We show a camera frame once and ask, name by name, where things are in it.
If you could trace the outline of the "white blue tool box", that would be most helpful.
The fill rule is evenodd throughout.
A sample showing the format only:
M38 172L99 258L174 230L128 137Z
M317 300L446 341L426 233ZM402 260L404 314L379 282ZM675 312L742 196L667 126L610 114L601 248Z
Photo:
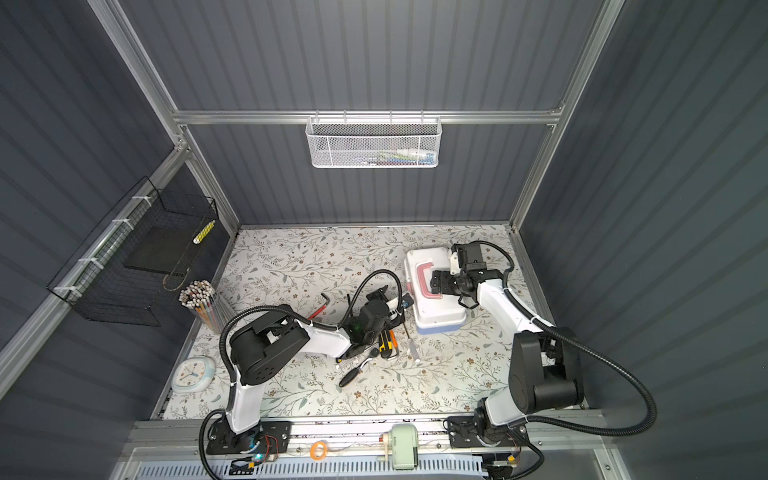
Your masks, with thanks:
M466 321L467 310L459 297L432 291L434 273L450 273L450 250L445 247L410 250L404 260L406 283L414 306L416 329L421 335L449 333Z

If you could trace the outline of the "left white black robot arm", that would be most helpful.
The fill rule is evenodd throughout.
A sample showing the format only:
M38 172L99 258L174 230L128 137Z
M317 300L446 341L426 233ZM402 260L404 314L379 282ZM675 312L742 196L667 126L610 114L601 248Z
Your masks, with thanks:
M377 275L394 280L395 297L387 298L384 287L376 289L355 312L363 288ZM266 383L296 355L319 354L336 361L355 358L374 349L382 334L404 323L406 309L414 304L411 292L393 271L378 269L363 280L335 325L313 322L287 304L256 306L236 314L219 336L219 355L229 377L229 398L223 409L229 430L243 434L259 425Z

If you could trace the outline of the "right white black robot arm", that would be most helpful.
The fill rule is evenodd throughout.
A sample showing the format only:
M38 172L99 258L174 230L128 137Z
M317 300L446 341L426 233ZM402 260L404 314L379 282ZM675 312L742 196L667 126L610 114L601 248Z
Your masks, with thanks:
M650 392L616 361L580 342L567 327L558 327L535 313L508 286L510 270L491 269L482 248L501 253L514 267L511 256L497 245L478 240L439 250L447 263L431 274L432 295L454 296L460 306L469 298L512 335L507 387L481 400L474 413L474 429L486 439L502 427L517 433L530 423L540 423L603 437L639 435L654 426L658 407ZM585 354L623 377L641 396L646 413L637 423L624 427L597 427L545 416L545 411L576 406L584 400L581 356Z

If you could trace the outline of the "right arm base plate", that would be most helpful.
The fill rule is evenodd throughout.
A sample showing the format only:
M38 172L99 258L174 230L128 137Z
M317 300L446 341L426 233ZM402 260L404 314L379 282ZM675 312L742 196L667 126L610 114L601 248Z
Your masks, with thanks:
M506 426L482 426L474 416L455 415L442 421L452 448L494 448L517 449L523 446L520 437L526 434L513 433Z

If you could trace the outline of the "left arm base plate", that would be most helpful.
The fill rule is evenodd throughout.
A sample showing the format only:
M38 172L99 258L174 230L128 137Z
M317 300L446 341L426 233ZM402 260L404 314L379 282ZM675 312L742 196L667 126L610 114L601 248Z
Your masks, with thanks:
M262 421L243 433L234 433L226 419L217 419L203 435L208 455L277 455L287 451L293 424Z

